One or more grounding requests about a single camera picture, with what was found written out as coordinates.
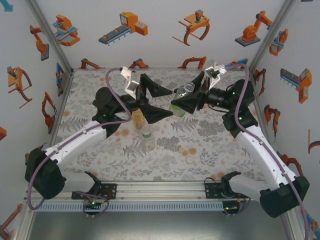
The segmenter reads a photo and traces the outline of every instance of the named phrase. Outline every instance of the gray floor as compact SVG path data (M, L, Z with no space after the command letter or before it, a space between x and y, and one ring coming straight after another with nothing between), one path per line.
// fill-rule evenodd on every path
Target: gray floor
M29 240L284 240L281 220L252 202L246 212L109 212L95 219L82 213L38 212Z

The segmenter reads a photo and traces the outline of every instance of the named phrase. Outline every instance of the plastic bottle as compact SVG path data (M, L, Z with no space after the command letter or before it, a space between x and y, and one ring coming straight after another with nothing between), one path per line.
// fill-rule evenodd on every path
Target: plastic bottle
M185 95L192 93L194 89L195 89L195 84L192 81L187 82L184 86L179 87L176 90L176 94L174 95L173 100L182 98ZM184 111L183 109L175 105L170 106L170 111L173 112L173 116L178 118L183 118L184 115L186 114L186 111Z
M136 129L141 130L145 125L145 117L140 109L132 112L133 125Z
M151 128L148 124L145 124L141 129L142 137L141 141L146 152L155 149L156 142L154 136L151 134Z

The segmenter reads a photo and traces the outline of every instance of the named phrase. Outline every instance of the white wall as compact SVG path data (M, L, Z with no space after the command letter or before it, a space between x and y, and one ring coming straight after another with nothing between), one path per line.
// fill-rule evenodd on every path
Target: white wall
M30 33L30 25L39 27L25 1L10 0L12 12L0 8L0 127L6 129L7 136L0 141L0 224L21 203L27 189L25 177L25 154L44 142L50 136L41 112L45 91L49 93L59 110L62 98L57 95L56 63L58 58L52 48L49 59L40 60L36 48L36 38ZM39 33L42 41L48 43L45 35ZM25 90L32 101L19 109L25 101L14 91L8 93L7 67L19 66L26 71L32 87ZM22 78L23 86L27 80ZM47 113L54 114L49 104Z
M87 58L100 66L129 66L138 58L150 67L179 67L191 57L215 59L227 64L243 58L252 58L261 42L243 47L235 42L243 30L253 25L256 14L265 10L266 16L274 20L284 0L37 0L47 21L53 24L56 15L67 17L78 28L80 41L73 46L61 46L73 68ZM188 15L201 9L210 19L210 31L203 41L190 36L190 46L173 39L183 39L186 27L178 23ZM132 12L139 21L147 24L148 35L129 34L111 43L98 41L103 35L121 25L119 14ZM263 40L267 26L261 24L257 36Z
M265 91L260 97L262 106L270 104L281 112L276 148L281 154L287 154L300 162L302 171L310 182L304 204L317 221L320 221L320 147L312 148L308 154L308 129L311 130L311 142L320 140L319 12L320 1L297 1L280 28L281 31L288 28L284 49L278 56L266 53L257 68L260 71L266 69ZM287 85L281 79L282 68L297 76L305 68L311 71L312 85L309 87L309 97L303 104L298 101L295 87ZM257 83L257 88L261 88L261 80ZM270 122L268 127L273 136L271 124Z

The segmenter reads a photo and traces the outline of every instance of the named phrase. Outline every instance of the patterned table surface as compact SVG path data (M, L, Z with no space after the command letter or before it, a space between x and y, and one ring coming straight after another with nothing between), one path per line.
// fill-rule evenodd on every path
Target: patterned table surface
M97 90L106 86L106 71L75 72L56 144L80 130L96 114L92 102ZM148 69L144 72L156 83L171 90L193 80L200 73L185 69ZM221 76L216 87L225 89L244 77L244 71L228 71ZM109 81L119 95L125 94L125 79L119 72L111 73ZM147 94L151 105L163 109L169 109L173 96L152 98ZM254 105L249 108L256 116ZM219 180L232 171L263 180L255 161L225 130L223 114L205 105L193 115L186 113L182 119L171 116L152 124L156 148L150 152L144 151L140 132L134 129L133 122L124 123L112 136L69 162L65 171L91 171L103 181L202 181L206 177Z

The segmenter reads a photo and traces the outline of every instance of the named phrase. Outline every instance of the small round lid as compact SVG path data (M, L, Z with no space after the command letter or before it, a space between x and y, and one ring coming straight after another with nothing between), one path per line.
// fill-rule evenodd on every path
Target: small round lid
M148 124L145 124L141 128L141 132L142 132L143 135L149 135L151 133L151 127Z
M187 82L184 86L183 86L183 89L185 90L186 93L192 93L195 89L195 84L190 81L190 82Z

